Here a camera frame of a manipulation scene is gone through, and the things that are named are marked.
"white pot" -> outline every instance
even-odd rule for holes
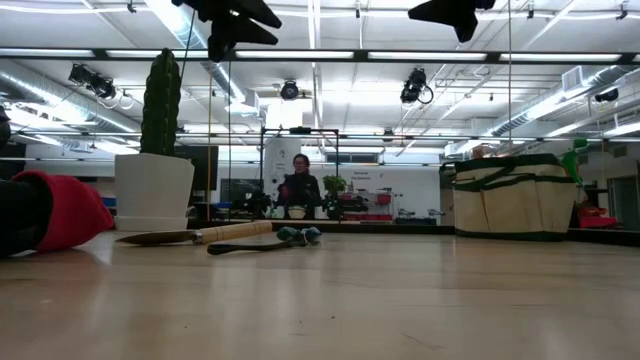
[[[185,159],[154,154],[117,155],[116,228],[185,230],[193,171],[193,165]]]

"potted plant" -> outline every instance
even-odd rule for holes
[[[345,191],[347,182],[340,176],[327,175],[322,178],[324,189],[327,191],[323,209],[331,220],[338,220],[342,216],[342,208],[338,202],[338,193]]]
[[[140,154],[117,155],[118,230],[169,231],[187,227],[193,165],[173,157],[181,79],[171,50],[151,65],[144,93]]]

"air duct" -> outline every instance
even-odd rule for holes
[[[9,93],[9,102],[37,103],[51,107],[51,115],[82,125],[96,123],[105,132],[136,132],[140,124],[105,109],[95,99],[89,99],[10,60],[0,60],[0,94]]]
[[[164,26],[171,31],[180,44],[189,49],[207,49],[207,41],[194,24],[191,31],[191,41],[189,41],[189,33],[191,27],[191,14],[187,14],[184,6],[176,7],[168,0],[145,0],[153,13],[162,21]],[[242,89],[231,80],[229,74],[220,64],[209,61],[202,61],[200,65],[213,75],[213,81],[218,85],[220,90],[229,96],[234,102],[243,103],[245,94]]]
[[[486,135],[501,136],[509,130],[568,105],[571,100],[606,91],[607,88],[616,86],[617,81],[636,69],[634,66],[618,65],[606,69],[595,66],[578,66],[562,76],[562,84],[526,102],[520,111],[511,118],[511,121],[509,121],[509,114],[499,118],[497,122],[500,125],[494,127],[490,134]]]

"canvas tote bag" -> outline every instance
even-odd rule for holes
[[[457,235],[563,239],[577,188],[553,154],[483,158],[453,166]]]

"green plant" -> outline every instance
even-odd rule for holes
[[[327,175],[322,178],[322,182],[324,182],[324,189],[332,196],[344,191],[347,187],[347,182],[340,176]]]
[[[173,156],[180,104],[180,67],[169,49],[151,64],[144,92],[140,152]]]

